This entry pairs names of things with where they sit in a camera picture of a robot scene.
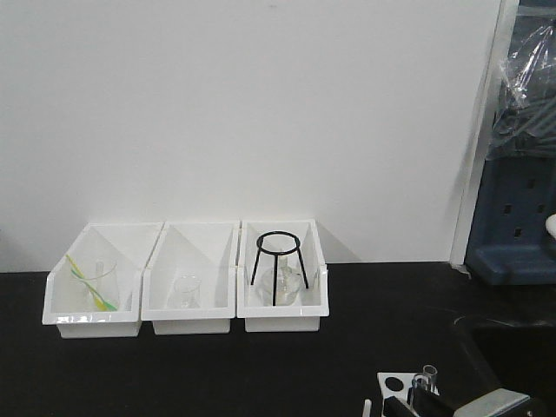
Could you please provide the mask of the grey metal gripper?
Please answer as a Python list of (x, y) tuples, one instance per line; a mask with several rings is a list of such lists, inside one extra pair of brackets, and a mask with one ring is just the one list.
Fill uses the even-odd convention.
[(505, 417), (555, 415), (555, 408), (540, 397), (502, 387), (470, 400), (464, 405), (451, 396), (437, 395), (430, 391), (418, 389), (412, 410), (416, 415), (393, 396), (384, 400), (383, 416)]

